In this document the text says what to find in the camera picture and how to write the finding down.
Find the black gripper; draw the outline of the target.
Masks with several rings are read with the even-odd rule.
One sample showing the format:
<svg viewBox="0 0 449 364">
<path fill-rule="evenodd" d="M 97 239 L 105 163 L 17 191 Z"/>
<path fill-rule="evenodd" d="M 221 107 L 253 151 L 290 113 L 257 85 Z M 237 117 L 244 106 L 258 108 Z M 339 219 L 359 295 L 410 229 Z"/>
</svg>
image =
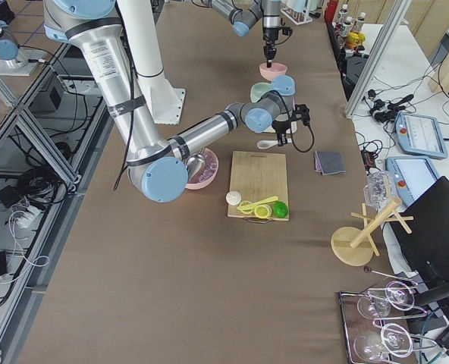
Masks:
<svg viewBox="0 0 449 364">
<path fill-rule="evenodd" d="M 287 37 L 285 41 L 287 41 L 293 34 L 293 30 L 291 27 L 286 26 L 263 27 L 262 32 L 263 32 L 263 40 L 265 41 L 265 45 L 263 46 L 263 52 L 266 59 L 266 67 L 270 68 L 277 53 L 275 43 L 278 41 L 279 33 L 285 35 Z"/>
<path fill-rule="evenodd" d="M 275 130 L 278 146 L 287 144 L 287 131 L 291 129 L 293 121 L 301 121 L 304 126 L 309 126 L 309 108 L 306 104 L 296 104 L 291 111 L 285 113 L 285 119 L 279 121 L 278 119 L 272 122 L 272 128 Z"/>
</svg>

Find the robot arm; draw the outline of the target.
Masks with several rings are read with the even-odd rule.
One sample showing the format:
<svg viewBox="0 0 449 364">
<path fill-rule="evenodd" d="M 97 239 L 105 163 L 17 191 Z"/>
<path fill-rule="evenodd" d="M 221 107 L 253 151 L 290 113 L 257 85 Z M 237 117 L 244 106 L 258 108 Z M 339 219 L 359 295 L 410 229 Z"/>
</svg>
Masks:
<svg viewBox="0 0 449 364">
<path fill-rule="evenodd" d="M 234 103 L 224 111 L 165 139 L 158 124 L 176 124 L 183 89 L 165 77 L 148 1 L 46 1 L 48 38 L 77 47 L 89 66 L 126 144 L 124 171 L 148 199 L 170 202 L 189 181 L 185 161 L 193 152 L 247 126 L 256 133 L 275 130 L 286 143 L 292 123 L 310 121 L 309 109 L 295 102 L 295 82 L 286 75 L 257 102 Z"/>
<path fill-rule="evenodd" d="M 228 1 L 204 0 L 191 1 L 192 4 L 201 8 L 211 8 L 226 18 L 238 36 L 245 36 L 259 22 L 262 21 L 262 35 L 265 45 L 263 52 L 265 65 L 269 69 L 273 65 L 277 53 L 277 41 L 279 33 L 287 38 L 293 34 L 281 18 L 281 2 L 272 0 L 252 1 L 248 9 L 240 9 Z"/>
</svg>

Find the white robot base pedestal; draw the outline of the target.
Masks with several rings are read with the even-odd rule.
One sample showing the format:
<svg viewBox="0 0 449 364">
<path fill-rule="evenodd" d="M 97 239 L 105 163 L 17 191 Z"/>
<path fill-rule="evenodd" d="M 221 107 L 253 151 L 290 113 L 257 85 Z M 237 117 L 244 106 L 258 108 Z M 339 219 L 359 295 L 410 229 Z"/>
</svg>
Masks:
<svg viewBox="0 0 449 364">
<path fill-rule="evenodd" d="M 165 76 L 151 2 L 122 0 L 118 2 L 118 7 L 138 84 L 154 122 L 179 124 L 186 91 L 175 89 Z"/>
</svg>

